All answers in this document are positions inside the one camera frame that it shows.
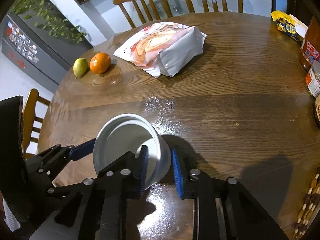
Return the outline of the orange tangerine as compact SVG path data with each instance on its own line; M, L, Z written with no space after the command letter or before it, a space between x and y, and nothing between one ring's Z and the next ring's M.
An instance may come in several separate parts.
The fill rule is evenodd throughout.
M89 63L89 68L94 74L103 74L111 65L111 58L107 53L95 54Z

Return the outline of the green trailing plant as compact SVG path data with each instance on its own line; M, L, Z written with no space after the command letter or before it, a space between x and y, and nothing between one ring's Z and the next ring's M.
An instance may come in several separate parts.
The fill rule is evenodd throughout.
M33 26L49 36L79 44L87 33L74 26L50 0L15 0L9 12L24 20L34 20Z

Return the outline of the white deep bowl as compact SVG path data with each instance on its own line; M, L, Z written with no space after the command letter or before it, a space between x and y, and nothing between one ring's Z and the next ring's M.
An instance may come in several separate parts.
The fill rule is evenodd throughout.
M93 164L96 173L126 152L137 157L142 146L148 147L148 169L145 188L161 181L171 165L168 144L156 129L142 116L121 114L109 120L97 135L93 147Z

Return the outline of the red lid chili jar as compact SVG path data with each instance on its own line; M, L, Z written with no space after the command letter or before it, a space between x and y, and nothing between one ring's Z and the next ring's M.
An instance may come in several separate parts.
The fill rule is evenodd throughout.
M320 94L320 63L318 61L314 61L305 76L306 86L310 92L310 94L317 98Z

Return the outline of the wooden chair left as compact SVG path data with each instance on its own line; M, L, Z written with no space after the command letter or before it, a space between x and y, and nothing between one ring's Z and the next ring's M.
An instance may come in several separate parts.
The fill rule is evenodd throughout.
M23 159L27 160L32 158L36 153L28 153L27 148L30 143L33 142L38 144L39 139L33 137L33 133L37 133L40 135L41 129L39 127L34 126L34 123L37 122L39 124L43 123L43 118L36 115L36 105L40 103L46 107L49 106L50 101L41 97L39 95L39 91L35 88L29 91L28 97L26 99L24 108L23 108L23 139L22 139L22 151L23 151Z

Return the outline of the dark sauce jar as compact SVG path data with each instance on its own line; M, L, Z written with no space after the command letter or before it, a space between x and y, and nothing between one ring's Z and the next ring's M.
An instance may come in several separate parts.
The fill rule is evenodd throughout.
M313 114L315 117L316 124L320 128L320 95L315 100Z

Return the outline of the white pink snack bag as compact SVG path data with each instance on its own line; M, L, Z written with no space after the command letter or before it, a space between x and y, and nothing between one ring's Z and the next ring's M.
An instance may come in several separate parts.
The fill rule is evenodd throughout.
M203 53L206 37L207 34L195 26L157 22L131 36L114 56L133 63L155 78L173 77Z

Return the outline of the yellow snack packet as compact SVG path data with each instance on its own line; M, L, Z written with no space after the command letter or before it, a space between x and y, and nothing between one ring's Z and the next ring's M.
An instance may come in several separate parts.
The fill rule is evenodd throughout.
M308 26L293 15L288 15L282 11L276 10L271 13L273 22L276 22L277 30L291 37L302 44Z

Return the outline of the green pear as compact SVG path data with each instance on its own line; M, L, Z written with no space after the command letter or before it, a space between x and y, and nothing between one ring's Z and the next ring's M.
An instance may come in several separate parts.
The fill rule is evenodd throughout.
M86 59L78 58L73 64L73 73L75 78L82 77L89 69L89 64Z

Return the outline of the grey refrigerator with magnets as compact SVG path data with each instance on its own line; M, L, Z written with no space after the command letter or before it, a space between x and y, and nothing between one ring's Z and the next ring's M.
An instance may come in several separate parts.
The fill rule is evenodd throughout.
M73 63L92 48L85 39L79 44L49 36L33 26L34 20L6 14L2 53L20 70L55 92Z

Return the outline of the beaded wooden trivet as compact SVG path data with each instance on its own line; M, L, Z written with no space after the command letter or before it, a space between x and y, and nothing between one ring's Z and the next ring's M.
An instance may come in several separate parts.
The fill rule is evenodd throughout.
M316 215L319 206L319 167L315 176L310 181L308 193L303 198L303 206L297 216L294 226L294 239L300 239L305 235L307 228L311 225L312 218Z

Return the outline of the red sauce bottle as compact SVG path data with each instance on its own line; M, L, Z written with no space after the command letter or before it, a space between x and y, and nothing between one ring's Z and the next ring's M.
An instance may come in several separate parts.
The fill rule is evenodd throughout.
M316 18L313 16L305 34L299 55L299 61L306 71L310 69L315 61L319 62L319 53L320 27Z

